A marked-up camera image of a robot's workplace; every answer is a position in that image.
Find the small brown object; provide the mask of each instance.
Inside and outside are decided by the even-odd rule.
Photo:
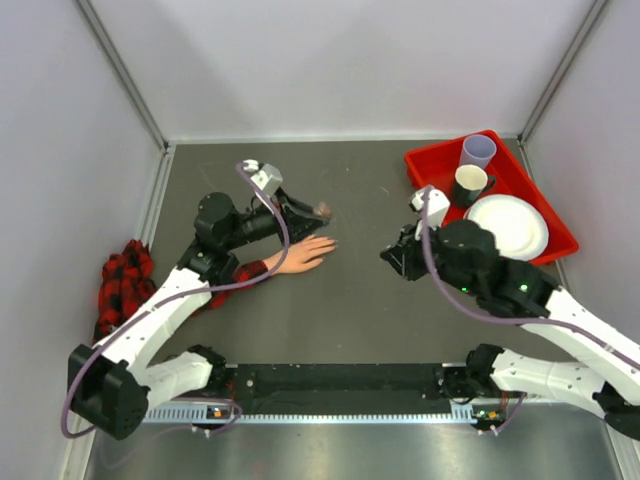
[[[331,209],[329,205],[324,202],[320,202],[316,208],[313,209],[313,213],[325,218],[331,218]]]

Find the white cup rim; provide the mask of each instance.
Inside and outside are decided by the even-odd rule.
[[[458,185],[470,191],[482,190],[489,183],[487,172],[477,165],[463,165],[456,169],[455,179]]]

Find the white paper plate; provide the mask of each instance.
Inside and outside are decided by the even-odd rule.
[[[549,228],[540,212],[511,195],[488,195],[464,215],[496,237],[500,254],[515,260],[533,260],[549,243]]]

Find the gray floor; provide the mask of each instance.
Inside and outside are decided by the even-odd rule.
[[[277,166],[283,188],[293,197],[327,202],[334,220],[323,233],[335,237],[339,247],[312,272],[279,275],[188,320],[158,358],[199,343],[231,362],[457,362],[479,343],[493,343],[547,360],[567,359],[554,345],[521,329],[467,318],[428,277],[403,281],[379,260],[400,227],[415,221],[407,205],[413,190],[403,156],[427,143],[178,146],[152,248],[159,282],[192,240],[204,195],[224,191],[238,209],[247,206],[251,192],[234,169],[247,158]],[[519,155],[515,141],[508,144]],[[238,256],[241,261],[264,258],[279,246],[274,237],[241,249]]]

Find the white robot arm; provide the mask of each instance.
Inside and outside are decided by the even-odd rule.
[[[473,295],[493,315],[474,317],[520,326],[577,360],[553,363],[480,345],[467,358],[464,396],[517,391],[556,399],[640,439],[640,345],[587,311],[540,269],[501,257],[493,235],[474,222],[458,220],[441,227],[449,208],[442,192],[431,187],[419,190],[410,206],[422,213],[422,219],[416,226],[404,227],[398,242],[381,253],[403,278],[417,280],[434,273],[425,261],[429,252],[422,244],[423,232],[428,231],[437,281]],[[428,230],[422,228],[425,220]],[[449,380],[443,371],[440,383],[444,391],[460,392],[459,376],[451,385],[447,385]]]
[[[172,360],[149,363],[178,327],[211,299],[212,287],[235,287],[239,262],[231,251],[273,234],[284,242],[283,226],[296,243],[329,223],[327,208],[314,209],[280,188],[282,176],[275,167],[246,160],[239,168],[261,192],[262,205],[242,214],[224,193],[203,198],[194,222],[195,239],[164,284],[120,329],[93,348],[78,346],[69,357],[68,407],[116,439],[130,435],[147,410],[205,387],[218,378],[216,369],[225,368],[223,357],[199,345]],[[284,225],[263,197],[272,200]]]

